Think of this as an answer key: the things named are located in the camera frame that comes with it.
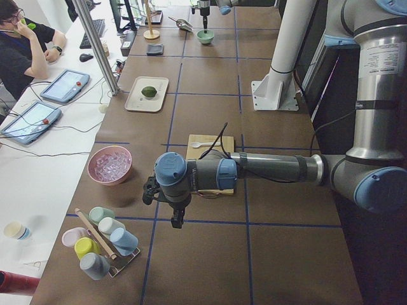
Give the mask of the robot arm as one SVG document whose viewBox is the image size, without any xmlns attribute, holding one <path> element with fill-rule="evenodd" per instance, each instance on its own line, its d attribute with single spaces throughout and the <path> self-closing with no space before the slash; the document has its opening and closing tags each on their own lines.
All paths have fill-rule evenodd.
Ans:
<svg viewBox="0 0 407 305">
<path fill-rule="evenodd" d="M 194 192 L 233 189 L 239 178 L 315 182 L 379 214 L 406 203 L 406 170 L 396 147 L 400 92 L 406 81 L 406 2 L 330 1 L 326 46 L 359 46 L 354 143 L 344 155 L 279 156 L 210 148 L 198 159 L 166 152 L 155 162 L 142 200 L 168 203 L 181 228 Z"/>
<path fill-rule="evenodd" d="M 222 15 L 227 15 L 234 6 L 239 6 L 242 1 L 239 0 L 216 0 L 216 6 Z M 206 34 L 208 31 L 208 16 L 210 15 L 210 0 L 196 1 L 191 5 L 191 12 L 195 14 L 195 11 L 200 12 L 203 22 L 203 32 Z"/>
</svg>

